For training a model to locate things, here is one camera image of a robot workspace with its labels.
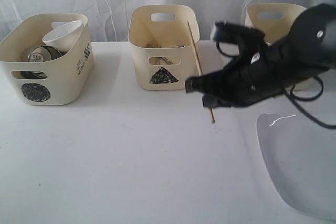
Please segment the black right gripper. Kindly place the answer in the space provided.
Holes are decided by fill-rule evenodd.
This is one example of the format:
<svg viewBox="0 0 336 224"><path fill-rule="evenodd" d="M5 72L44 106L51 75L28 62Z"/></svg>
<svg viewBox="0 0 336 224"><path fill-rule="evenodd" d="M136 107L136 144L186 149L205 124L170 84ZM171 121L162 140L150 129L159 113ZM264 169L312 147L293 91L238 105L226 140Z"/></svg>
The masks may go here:
<svg viewBox="0 0 336 224"><path fill-rule="evenodd" d="M254 63L231 61L222 70L185 80L186 93L203 94L205 108L246 108L269 98L285 95L291 86L291 52L267 48Z"/></svg>

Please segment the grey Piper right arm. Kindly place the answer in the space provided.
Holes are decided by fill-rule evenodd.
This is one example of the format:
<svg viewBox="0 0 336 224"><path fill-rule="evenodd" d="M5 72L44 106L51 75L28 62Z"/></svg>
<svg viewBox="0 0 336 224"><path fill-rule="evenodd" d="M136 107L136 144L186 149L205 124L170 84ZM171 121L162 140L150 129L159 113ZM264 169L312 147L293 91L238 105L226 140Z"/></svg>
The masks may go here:
<svg viewBox="0 0 336 224"><path fill-rule="evenodd" d="M216 22L211 40L239 53L219 71L186 79L186 92L202 93L208 108L244 108L335 68L335 7L310 7L285 36L271 45L264 38L259 29Z"/></svg>

